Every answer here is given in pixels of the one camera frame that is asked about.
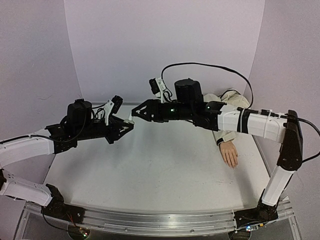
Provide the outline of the white nail polish bottle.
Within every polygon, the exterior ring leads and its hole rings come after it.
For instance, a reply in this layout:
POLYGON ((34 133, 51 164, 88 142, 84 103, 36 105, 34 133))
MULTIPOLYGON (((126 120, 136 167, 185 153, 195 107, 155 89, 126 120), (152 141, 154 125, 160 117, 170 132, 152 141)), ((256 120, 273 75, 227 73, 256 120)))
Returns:
POLYGON ((133 120, 133 116, 132 116, 131 113, 130 113, 129 116, 124 120, 124 122, 127 123, 127 124, 132 124, 132 125, 135 124, 135 122, 134 122, 134 120, 133 120))

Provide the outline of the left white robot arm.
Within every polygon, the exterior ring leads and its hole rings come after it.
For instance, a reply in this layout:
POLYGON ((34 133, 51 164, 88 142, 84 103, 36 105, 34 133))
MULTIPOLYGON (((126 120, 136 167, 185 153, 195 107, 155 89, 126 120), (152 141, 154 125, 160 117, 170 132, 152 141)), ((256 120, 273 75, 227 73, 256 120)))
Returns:
POLYGON ((64 218, 68 208, 58 188, 50 184, 16 177, 6 166, 29 158, 57 155, 78 146, 79 141, 104 138, 113 144, 134 128, 132 117, 116 116, 123 99, 115 96, 94 107, 91 102, 77 99, 67 107, 60 123, 46 126, 32 134, 0 142, 0 194, 45 207, 56 218, 64 218))

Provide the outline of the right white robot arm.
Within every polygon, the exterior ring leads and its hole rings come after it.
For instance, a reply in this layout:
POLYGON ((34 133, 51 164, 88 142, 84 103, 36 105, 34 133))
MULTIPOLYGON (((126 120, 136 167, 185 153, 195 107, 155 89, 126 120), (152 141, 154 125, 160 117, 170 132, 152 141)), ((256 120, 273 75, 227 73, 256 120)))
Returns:
POLYGON ((148 99, 131 111, 133 117, 148 122, 190 120, 196 127, 210 131, 231 131, 263 137, 281 144, 279 157, 270 180, 261 195, 264 206, 275 206, 292 175, 303 163, 303 137, 297 113, 287 114, 270 110, 253 110, 235 107, 221 101, 205 102, 201 85, 190 78, 175 82, 177 99, 166 102, 160 95, 164 81, 149 81, 158 99, 148 99))

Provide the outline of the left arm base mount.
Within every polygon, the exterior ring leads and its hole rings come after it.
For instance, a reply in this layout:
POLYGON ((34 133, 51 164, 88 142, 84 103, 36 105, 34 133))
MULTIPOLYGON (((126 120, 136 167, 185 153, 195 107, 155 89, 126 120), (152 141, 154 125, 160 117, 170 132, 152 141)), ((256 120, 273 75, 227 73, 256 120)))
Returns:
POLYGON ((41 207, 41 212, 45 216, 81 224, 84 219, 85 209, 65 203, 64 197, 56 186, 48 183, 45 186, 48 187, 52 199, 47 206, 41 207))

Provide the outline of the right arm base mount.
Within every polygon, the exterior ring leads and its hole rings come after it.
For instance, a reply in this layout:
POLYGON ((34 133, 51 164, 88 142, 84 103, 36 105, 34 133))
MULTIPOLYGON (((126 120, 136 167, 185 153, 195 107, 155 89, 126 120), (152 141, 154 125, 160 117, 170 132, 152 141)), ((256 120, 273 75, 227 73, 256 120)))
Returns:
POLYGON ((237 210, 234 213, 234 220, 236 223, 236 230, 247 229, 247 227, 257 226, 260 224, 267 224, 268 222, 278 219, 277 207, 279 198, 275 205, 267 205, 262 202, 262 197, 265 191, 262 192, 257 206, 243 210, 237 210))

